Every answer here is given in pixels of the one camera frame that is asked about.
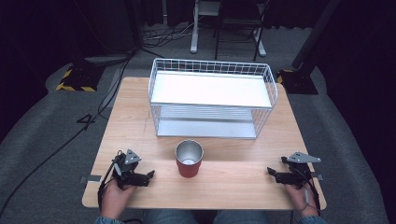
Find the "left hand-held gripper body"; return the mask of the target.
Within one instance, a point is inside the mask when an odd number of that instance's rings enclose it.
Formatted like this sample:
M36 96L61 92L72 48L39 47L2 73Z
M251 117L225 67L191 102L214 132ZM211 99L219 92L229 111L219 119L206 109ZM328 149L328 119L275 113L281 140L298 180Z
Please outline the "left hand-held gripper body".
M113 160L112 177L118 182L120 188L125 186L136 186L139 182L149 182L147 175L136 173L134 170L141 158L131 149L126 152L121 150Z

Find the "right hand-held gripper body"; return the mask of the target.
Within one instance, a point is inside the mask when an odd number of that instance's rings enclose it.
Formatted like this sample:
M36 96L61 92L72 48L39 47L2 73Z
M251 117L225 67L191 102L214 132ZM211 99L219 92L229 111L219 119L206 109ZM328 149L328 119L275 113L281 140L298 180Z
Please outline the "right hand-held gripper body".
M279 173L280 177L276 178L277 183L295 185L299 189L312 179L312 173L308 167L309 163L321 162L321 158L314 157L303 152L294 152L288 156L290 164L286 164L289 168L288 173Z

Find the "person's right hand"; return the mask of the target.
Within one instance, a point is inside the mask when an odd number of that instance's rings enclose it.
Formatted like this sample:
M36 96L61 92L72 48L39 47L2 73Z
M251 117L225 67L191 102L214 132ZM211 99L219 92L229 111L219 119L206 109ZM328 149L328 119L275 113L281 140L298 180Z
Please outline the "person's right hand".
M300 189L294 185L285 185L284 188L288 193L295 210L299 212L301 217L319 215L314 193L309 184L305 183Z

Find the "person's left hand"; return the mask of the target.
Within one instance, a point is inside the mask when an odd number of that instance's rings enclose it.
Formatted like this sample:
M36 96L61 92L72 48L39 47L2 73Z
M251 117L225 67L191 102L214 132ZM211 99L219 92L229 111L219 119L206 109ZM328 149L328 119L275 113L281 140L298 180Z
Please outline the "person's left hand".
M118 219L136 190L136 186L120 188L116 180L109 181L103 193L100 215L106 218Z

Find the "red cup with metal inside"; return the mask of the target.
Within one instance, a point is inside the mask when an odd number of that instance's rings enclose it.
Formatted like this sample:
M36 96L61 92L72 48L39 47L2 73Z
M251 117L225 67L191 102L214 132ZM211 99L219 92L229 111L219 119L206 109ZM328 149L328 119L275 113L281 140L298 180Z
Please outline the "red cup with metal inside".
M198 174L204 156L203 147L195 140L181 141L175 149L177 168L179 173L186 178Z

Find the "person's left leg in jeans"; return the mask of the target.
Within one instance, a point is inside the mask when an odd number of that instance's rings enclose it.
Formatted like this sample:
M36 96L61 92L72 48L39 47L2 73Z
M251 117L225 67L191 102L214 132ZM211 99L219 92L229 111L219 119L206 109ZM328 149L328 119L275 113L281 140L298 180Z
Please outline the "person's left leg in jeans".
M151 209L143 214L144 224L198 224L189 210Z

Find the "person's leg in jeans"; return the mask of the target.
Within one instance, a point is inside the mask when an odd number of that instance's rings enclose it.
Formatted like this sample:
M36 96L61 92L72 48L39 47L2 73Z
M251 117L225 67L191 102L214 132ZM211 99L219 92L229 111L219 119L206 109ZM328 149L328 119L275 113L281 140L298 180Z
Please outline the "person's leg in jeans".
M151 209L143 214L144 224L198 224L189 210Z
M213 224L270 224L263 211L220 210Z

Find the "person's right leg in jeans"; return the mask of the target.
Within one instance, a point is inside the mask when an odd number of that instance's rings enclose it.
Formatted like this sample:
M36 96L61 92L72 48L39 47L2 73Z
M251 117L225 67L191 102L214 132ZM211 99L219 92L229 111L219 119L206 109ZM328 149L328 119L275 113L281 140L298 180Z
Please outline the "person's right leg in jeans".
M220 210L213 224L270 224L263 211Z

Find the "black stand base striped tape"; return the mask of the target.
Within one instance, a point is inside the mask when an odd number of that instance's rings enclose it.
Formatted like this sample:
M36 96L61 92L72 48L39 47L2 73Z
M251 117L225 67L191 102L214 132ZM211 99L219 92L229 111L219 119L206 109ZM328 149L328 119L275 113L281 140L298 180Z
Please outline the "black stand base striped tape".
M84 67L76 67L70 65L57 85L56 90L97 91L104 71L105 68L103 66L86 65Z
M310 76L303 76L299 71L282 69L276 72L276 80L287 94L317 95L318 91Z

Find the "black slanted stand pole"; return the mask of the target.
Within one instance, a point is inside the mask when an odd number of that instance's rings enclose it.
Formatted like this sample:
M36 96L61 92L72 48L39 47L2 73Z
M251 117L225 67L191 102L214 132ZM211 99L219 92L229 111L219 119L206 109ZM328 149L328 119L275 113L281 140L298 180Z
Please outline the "black slanted stand pole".
M340 2L341 0L330 0L328 5L324 8L310 35L294 58L291 64L293 68L300 69L307 61L308 56L313 52L314 46L318 42L321 32L325 29Z

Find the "black folding chair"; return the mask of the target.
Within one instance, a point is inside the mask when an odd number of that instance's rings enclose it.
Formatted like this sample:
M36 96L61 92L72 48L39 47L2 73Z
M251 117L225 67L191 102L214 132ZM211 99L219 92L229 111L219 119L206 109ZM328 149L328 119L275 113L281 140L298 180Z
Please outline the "black folding chair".
M259 55L259 44L255 42L253 31L256 28L263 29L264 15L272 0L219 0L219 13L216 22L214 37L216 38L215 56L219 56L220 32L225 29L250 29L250 37L255 44L253 61Z

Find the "white desk frame leg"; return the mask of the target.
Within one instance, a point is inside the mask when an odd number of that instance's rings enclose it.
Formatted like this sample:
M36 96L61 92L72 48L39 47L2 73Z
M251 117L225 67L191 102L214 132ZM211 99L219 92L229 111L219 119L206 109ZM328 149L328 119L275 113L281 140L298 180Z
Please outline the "white desk frame leg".
M262 40L260 39L260 31L261 31L261 30L262 30L261 28L256 28L256 29L253 31L253 37L254 37L254 39L255 39L255 42L259 44L258 50L259 50L260 56L261 56L261 57L265 57L265 56L266 56L266 50L265 50L265 48L264 48L264 45L263 45L263 43L262 43Z
M192 54L198 51L198 20L199 20L199 2L200 0L194 0L194 10L193 10L193 30L191 34L191 47L190 52Z

